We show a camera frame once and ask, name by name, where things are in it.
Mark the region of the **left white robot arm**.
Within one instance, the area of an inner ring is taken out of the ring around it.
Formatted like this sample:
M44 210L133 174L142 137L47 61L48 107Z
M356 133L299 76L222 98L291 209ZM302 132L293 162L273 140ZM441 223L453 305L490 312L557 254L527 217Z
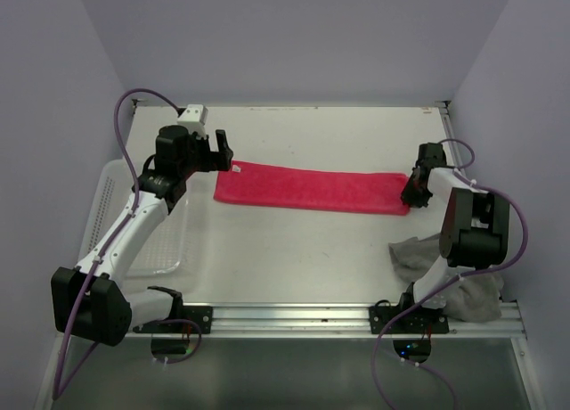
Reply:
M121 285L152 233L186 194L188 179L230 170L233 151L226 133L218 129L215 137L212 150L207 137L184 126L159 130L155 152L136 174L121 216L74 267L60 267L52 276L55 326L65 337L116 346L141 325L156 323L165 332L183 326L181 292L150 286L126 295Z

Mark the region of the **pink towel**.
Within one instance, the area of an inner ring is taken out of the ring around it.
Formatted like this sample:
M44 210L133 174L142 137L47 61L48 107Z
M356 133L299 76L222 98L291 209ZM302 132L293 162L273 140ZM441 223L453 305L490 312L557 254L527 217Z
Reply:
M214 200L245 206L405 216L402 173L329 172L234 161Z

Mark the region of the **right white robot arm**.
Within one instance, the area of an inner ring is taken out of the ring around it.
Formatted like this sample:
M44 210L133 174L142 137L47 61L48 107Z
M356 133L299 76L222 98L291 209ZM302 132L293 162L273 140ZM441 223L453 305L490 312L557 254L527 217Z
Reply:
M509 244L509 202L494 191L476 188L447 163L441 143L419 146L401 200L425 208L432 197L446 203L438 241L439 256L401 295L396 320L407 332L428 322L428 311L444 308L451 290L466 274L501 264Z

